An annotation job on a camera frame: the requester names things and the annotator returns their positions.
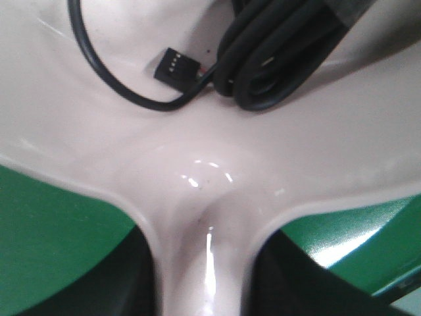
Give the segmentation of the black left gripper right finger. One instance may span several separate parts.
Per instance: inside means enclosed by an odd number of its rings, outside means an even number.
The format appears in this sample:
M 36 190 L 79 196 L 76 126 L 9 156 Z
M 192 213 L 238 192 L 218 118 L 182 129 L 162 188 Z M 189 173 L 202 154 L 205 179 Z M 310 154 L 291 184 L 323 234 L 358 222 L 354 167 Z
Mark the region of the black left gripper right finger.
M 250 315 L 405 315 L 391 303 L 414 291 L 400 282 L 370 295 L 323 268 L 281 229 L 269 234 L 253 263 Z

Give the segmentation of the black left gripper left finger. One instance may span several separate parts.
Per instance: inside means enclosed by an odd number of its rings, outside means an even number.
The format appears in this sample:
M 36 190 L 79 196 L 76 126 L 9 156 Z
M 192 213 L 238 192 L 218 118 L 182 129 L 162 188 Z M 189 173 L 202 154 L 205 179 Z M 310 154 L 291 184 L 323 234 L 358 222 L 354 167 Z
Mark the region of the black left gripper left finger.
M 23 315 L 157 315 L 155 272 L 138 227 L 94 268 Z

